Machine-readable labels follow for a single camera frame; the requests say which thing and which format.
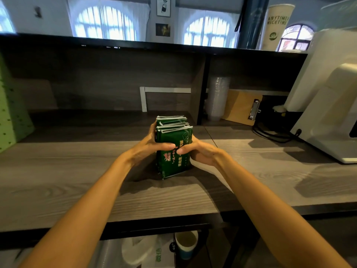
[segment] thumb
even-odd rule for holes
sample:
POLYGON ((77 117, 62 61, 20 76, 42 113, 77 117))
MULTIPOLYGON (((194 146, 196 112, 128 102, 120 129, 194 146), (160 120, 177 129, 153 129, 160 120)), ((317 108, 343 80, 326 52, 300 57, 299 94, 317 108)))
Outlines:
POLYGON ((154 151, 157 150, 173 150, 176 145, 172 143, 155 143, 152 145, 154 148, 154 151))
POLYGON ((178 155, 186 154, 194 149, 198 149, 198 147, 199 147, 198 142, 194 142, 192 144, 187 144, 187 145, 184 145, 183 147, 179 148, 177 150, 177 154, 178 155))

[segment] forearm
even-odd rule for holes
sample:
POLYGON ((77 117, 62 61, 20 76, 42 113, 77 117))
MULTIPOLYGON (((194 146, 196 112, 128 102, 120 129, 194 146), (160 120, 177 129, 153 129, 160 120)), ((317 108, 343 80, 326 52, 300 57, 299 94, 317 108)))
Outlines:
POLYGON ((125 153, 118 157, 49 230, 20 267, 87 267, 130 168, 125 153))
POLYGON ((217 169, 284 267, 350 267, 292 207, 222 151, 217 169))

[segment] black pillar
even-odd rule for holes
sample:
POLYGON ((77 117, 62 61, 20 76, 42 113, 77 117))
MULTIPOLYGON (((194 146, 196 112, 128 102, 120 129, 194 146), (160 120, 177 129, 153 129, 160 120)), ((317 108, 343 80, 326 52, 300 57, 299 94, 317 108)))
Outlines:
POLYGON ((269 0, 244 0, 240 14, 238 49, 256 49, 269 0))

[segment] person's left hand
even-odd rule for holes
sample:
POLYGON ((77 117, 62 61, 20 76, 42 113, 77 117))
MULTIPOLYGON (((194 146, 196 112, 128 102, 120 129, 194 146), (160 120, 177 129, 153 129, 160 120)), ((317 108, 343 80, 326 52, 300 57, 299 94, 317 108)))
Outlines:
POLYGON ((173 150, 176 147, 172 143, 156 143, 155 128, 156 121, 151 124, 149 133, 143 140, 122 154, 127 156, 132 165, 138 164, 141 160, 158 150, 173 150))

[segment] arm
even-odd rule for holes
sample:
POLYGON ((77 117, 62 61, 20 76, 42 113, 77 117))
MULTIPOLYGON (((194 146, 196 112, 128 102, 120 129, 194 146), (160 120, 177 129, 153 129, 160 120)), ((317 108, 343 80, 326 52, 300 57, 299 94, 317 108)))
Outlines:
POLYGON ((284 267, 350 268, 307 221, 228 153, 194 136, 192 141, 177 153, 191 152, 194 160, 220 171, 266 245, 284 267))
POLYGON ((175 144, 155 143, 155 123, 136 146, 120 155, 103 176, 35 246, 20 268, 87 267, 107 223, 119 189, 131 167, 157 150, 175 144))

